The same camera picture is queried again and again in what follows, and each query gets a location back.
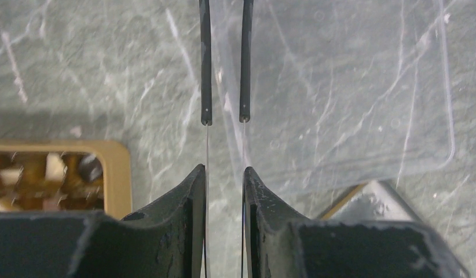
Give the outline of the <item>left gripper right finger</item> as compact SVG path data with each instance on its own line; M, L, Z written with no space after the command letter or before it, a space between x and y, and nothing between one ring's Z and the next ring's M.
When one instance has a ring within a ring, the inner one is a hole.
M469 277L443 238L415 221L311 220L243 173L249 277Z

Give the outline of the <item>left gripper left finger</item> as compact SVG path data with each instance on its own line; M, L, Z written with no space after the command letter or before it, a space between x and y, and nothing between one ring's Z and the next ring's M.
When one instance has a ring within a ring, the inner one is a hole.
M0 277L199 277L206 171L116 220L100 210L0 213Z

